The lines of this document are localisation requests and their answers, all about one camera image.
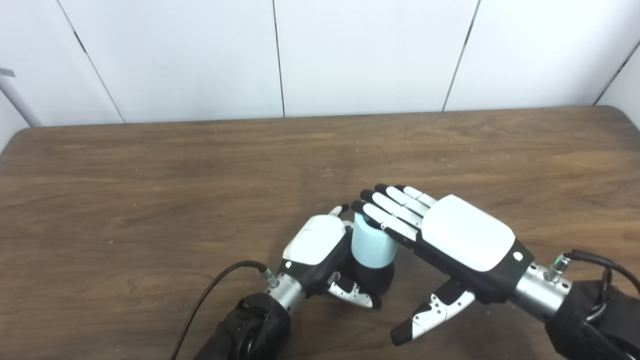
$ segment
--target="black cable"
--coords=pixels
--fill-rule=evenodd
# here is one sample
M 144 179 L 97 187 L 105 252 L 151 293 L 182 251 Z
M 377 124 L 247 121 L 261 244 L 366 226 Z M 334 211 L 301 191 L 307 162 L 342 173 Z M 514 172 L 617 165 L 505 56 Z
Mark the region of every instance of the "black cable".
M 604 266 L 606 268 L 610 268 L 619 272 L 624 277 L 629 279 L 629 281 L 636 287 L 636 290 L 640 295 L 640 281 L 638 281 L 637 277 L 635 277 L 634 274 L 631 274 L 631 272 L 625 269 L 622 265 L 615 263 L 613 260 L 607 259 L 604 256 L 576 249 L 573 249 L 571 252 L 565 252 L 564 256 L 571 260 L 584 261 L 586 263 Z
M 240 261 L 239 263 L 235 263 L 230 267 L 222 270 L 222 272 L 218 274 L 218 276 L 216 276 L 215 279 L 213 279 L 213 281 L 211 281 L 209 286 L 207 286 L 207 288 L 204 290 L 202 295 L 196 301 L 196 304 L 193 306 L 193 309 L 191 310 L 189 317 L 187 318 L 187 322 L 184 324 L 184 327 L 180 332 L 180 336 L 178 336 L 178 342 L 175 344 L 175 348 L 173 348 L 173 354 L 171 355 L 171 360 L 176 360 L 176 358 L 178 357 L 178 352 L 180 351 L 180 347 L 182 346 L 184 337 L 186 336 L 187 331 L 191 326 L 191 322 L 193 321 L 193 318 L 195 317 L 196 312 L 200 308 L 200 305 L 202 305 L 202 302 L 207 297 L 207 295 L 211 292 L 214 286 L 216 286 L 222 280 L 223 277 L 227 276 L 227 274 L 234 271 L 235 269 L 241 268 L 241 267 L 256 268 L 258 269 L 259 272 L 265 272 L 268 269 L 267 266 L 263 263 L 259 263 L 257 261 L 245 260 L 245 261 Z

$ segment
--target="white finger segment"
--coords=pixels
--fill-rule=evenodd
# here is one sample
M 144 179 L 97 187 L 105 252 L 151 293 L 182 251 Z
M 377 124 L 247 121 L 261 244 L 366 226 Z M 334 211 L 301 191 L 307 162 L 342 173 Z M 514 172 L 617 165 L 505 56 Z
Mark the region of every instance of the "white finger segment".
M 400 206 L 398 203 L 384 196 L 382 193 L 375 192 L 371 198 L 387 213 L 408 222 L 411 226 L 417 229 L 422 227 L 422 217 L 418 216 L 418 214 L 411 210 Z
M 405 238 L 408 238 L 411 241 L 415 241 L 418 230 L 412 228 L 406 222 L 403 222 L 402 220 L 389 215 L 389 213 L 380 209 L 374 204 L 365 203 L 362 206 L 362 211 L 365 215 L 371 218 L 371 220 L 380 224 L 380 227 L 383 230 L 386 228 L 392 229 Z
M 396 201 L 398 204 L 408 208 L 409 210 L 413 211 L 414 213 L 422 217 L 424 216 L 424 214 L 427 213 L 427 211 L 429 211 L 429 208 L 426 205 L 409 197 L 407 194 L 401 192 L 400 190 L 394 188 L 393 186 L 389 186 L 386 190 L 386 193 L 391 199 Z
M 331 283 L 331 286 L 329 286 L 328 292 L 344 301 L 348 301 L 362 307 L 368 307 L 369 309 L 373 307 L 371 297 L 367 294 L 360 293 L 360 287 L 357 284 L 353 284 L 353 289 L 350 292 L 346 292 L 333 282 Z
M 411 198 L 418 200 L 419 202 L 425 204 L 426 206 L 433 206 L 436 202 L 436 199 L 430 197 L 429 195 L 422 193 L 411 186 L 405 186 L 403 189 L 404 193 L 409 195 Z

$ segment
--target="silver metal cylinder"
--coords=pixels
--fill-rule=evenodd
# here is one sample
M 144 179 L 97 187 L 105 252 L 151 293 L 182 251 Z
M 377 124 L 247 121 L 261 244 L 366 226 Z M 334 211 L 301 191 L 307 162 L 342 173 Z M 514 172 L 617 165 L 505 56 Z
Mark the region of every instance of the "silver metal cylinder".
M 546 280 L 547 271 L 544 266 L 531 263 L 511 297 L 516 306 L 543 323 L 556 313 L 572 286 L 572 282 L 564 277 Z
M 289 314 L 293 314 L 305 300 L 305 290 L 300 283 L 287 274 L 280 274 L 275 287 L 268 287 L 266 292 L 284 307 Z

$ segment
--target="cable connector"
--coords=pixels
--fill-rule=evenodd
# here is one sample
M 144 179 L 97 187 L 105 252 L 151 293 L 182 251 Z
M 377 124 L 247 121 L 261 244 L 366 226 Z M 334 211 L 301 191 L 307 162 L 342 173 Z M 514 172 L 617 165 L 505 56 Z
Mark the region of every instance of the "cable connector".
M 262 277 L 267 280 L 267 283 L 269 283 L 269 287 L 271 289 L 275 288 L 276 286 L 278 286 L 279 281 L 278 279 L 276 279 L 275 276 L 273 276 L 273 272 L 271 272 L 271 270 L 269 270 L 269 268 L 266 268 L 265 271 L 260 273 L 262 275 Z
M 564 254 L 558 255 L 553 264 L 549 267 L 547 272 L 544 273 L 545 280 L 548 282 L 556 283 L 562 277 L 563 272 L 569 268 L 569 264 L 571 263 L 571 259 L 564 256 Z

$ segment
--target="black fingertip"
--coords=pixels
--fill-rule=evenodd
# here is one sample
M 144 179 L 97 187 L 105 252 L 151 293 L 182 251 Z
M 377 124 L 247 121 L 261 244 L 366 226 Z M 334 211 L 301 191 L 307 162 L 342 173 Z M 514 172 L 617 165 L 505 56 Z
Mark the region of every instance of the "black fingertip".
M 391 330 L 391 341 L 395 346 L 408 343 L 413 340 L 413 321 L 407 319 Z
M 361 215 L 364 215 L 364 202 L 360 201 L 360 200 L 356 200 L 354 202 L 351 203 L 351 209 L 353 210 L 354 213 L 358 213 Z
M 364 189 L 360 192 L 360 198 L 364 201 L 373 202 L 373 190 Z
M 384 229 L 384 232 L 387 233 L 389 236 L 391 236 L 391 238 L 393 240 L 395 240 L 396 242 L 398 242 L 400 245 L 409 248 L 409 249 L 413 249 L 413 246 L 415 245 L 414 241 L 411 241 L 407 238 L 404 237 L 404 235 L 401 235 L 399 232 L 387 227 Z
M 371 307 L 375 310 L 378 310 L 382 307 L 382 300 L 379 297 L 371 296 Z
M 387 188 L 389 187 L 389 185 L 387 184 L 377 184 L 374 189 L 376 189 L 377 192 L 379 193 L 387 193 Z

